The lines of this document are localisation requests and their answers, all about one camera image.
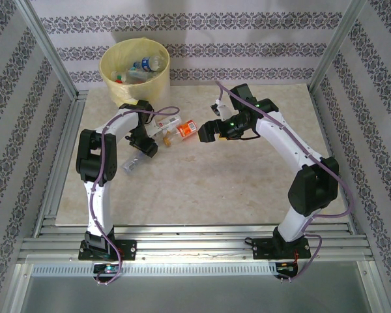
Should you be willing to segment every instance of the beige marble surface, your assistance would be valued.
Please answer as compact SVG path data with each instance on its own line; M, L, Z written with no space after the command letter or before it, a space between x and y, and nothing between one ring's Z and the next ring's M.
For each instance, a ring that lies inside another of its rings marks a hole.
M258 100L273 100L290 126L316 151L328 155L305 84L251 85L250 89ZM202 125L216 118L210 105L218 94L216 86L171 87L171 104L165 105L178 106L183 121L193 119ZM229 97L224 96L224 101L232 108ZM106 88L90 90L80 131L100 126L116 111ZM75 171L77 146L57 224L88 221L85 189ZM119 165L133 150L126 140L120 142ZM117 225L279 223L289 208L287 192L294 176L265 139L201 143L194 135L170 148L161 145L132 176L119 168L111 185L111 213ZM339 196L323 213L344 210Z

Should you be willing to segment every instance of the patterned wallpaper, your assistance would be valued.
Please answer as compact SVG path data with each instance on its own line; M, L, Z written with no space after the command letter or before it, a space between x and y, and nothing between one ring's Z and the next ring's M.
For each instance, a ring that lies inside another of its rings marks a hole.
M305 82L349 2L32 0L79 90L104 85L103 53L137 37L168 49L172 84Z
M391 303L391 1L369 1L316 92Z
M70 98L11 0L0 0L0 309L30 237Z

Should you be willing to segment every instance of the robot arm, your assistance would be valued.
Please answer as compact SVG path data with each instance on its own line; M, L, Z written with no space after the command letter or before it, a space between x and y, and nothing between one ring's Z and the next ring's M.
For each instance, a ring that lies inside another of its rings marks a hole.
M152 106L143 100L139 100L137 105L123 104L116 115L124 114L127 111L141 109L152 111ZM105 164L102 179L96 185L93 200L93 211L98 223L101 225L104 233L114 241L113 221L110 215L110 184L117 171L117 143L126 137L130 145L143 151L149 157L153 157L158 150L158 146L152 138L149 138L145 123L149 119L147 113L130 113L116 119L104 134L105 142ZM76 160L76 171L81 175L87 191L87 203L89 206L89 223L85 233L85 244L89 250L99 251L106 254L113 254L108 242L102 237L100 230L96 227L90 214L90 196L91 189L98 177L101 167L100 154L93 152L101 149L102 132L104 124L96 130L85 129L80 134L78 145L78 154Z
M257 101L246 84L236 86L231 91L283 124L307 148L309 155L313 155L334 173L338 174L339 167L336 160L333 157L324 159L319 153L311 149L285 122L282 114L271 100ZM199 129L199 139L201 142L213 142L215 140L214 135L219 134L219 138L243 140L244 131L252 129L272 144L291 171L296 174L288 192L291 207L283 222L274 230L272 247L270 247L274 251L269 254L270 258L273 259L286 258L292 255L292 247L302 240L304 236L303 228L313 218L313 215L316 215L322 208L336 199L338 182L308 158L284 129L238 100L231 98L231 101L234 109L238 110L239 113L225 121L217 119L205 123Z

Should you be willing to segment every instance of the plastic bottle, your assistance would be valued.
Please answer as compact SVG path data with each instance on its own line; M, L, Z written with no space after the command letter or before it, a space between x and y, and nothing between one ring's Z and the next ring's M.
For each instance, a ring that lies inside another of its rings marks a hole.
M166 60L160 55L154 55L152 57L144 57L142 62L135 62L133 66L142 68L147 72L162 72L166 67Z
M173 130L168 130L164 136L164 143L167 147L171 147L172 143L180 142L196 132L197 125L192 120L189 120L187 123L181 124Z
M181 123L182 123L181 117L177 114L173 116L168 116L165 119L159 121L158 126L162 130L165 130L166 133L168 130L178 127L179 125L181 125Z
M145 72L144 70L140 70L136 67L132 67L128 71L128 75L130 77L137 78L142 82L146 82L147 80L153 78L156 74L151 72Z
M113 80L114 82L117 82L117 83L119 80L122 83L126 83L127 75L128 75L127 72L118 72L118 71L114 70L113 72L111 72L111 80Z
M125 163L123 163L122 169L124 169L126 174L130 175L132 171L136 168L136 166L142 164L143 162L146 162L149 159L149 156L147 156L142 151L137 150L133 153L133 155L130 156L130 158L128 158Z

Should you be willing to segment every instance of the trash bin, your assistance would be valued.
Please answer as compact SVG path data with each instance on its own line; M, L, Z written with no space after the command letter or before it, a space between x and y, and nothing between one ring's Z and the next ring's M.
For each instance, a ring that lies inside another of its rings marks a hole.
M157 77L134 85L116 83L110 80L111 73L128 70L135 61L143 57L161 55L167 60L166 68ZM115 44L105 52L98 66L100 75L109 87L110 98L121 106L130 99L147 100L156 110L169 104L169 54L159 42L147 38L129 39Z

